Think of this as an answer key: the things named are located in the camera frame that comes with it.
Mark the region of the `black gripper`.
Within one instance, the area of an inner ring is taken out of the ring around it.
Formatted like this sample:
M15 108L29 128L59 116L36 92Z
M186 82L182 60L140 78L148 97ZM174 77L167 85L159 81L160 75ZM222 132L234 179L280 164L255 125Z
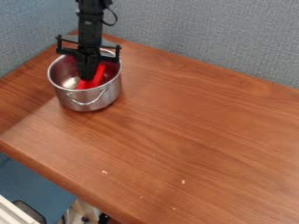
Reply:
M56 36L56 53L76 57L83 80L94 79L100 61L119 62L122 47L102 38L104 24L103 14L79 14L79 35Z

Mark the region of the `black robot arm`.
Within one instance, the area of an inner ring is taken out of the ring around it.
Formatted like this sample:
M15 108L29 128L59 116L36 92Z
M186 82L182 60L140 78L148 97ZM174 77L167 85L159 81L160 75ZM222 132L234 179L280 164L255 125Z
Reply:
M56 36L56 53L75 58L79 77L91 81L100 62L119 62L122 46L103 39L103 25L114 26L118 14L111 10L112 0L76 0L76 3L79 35Z

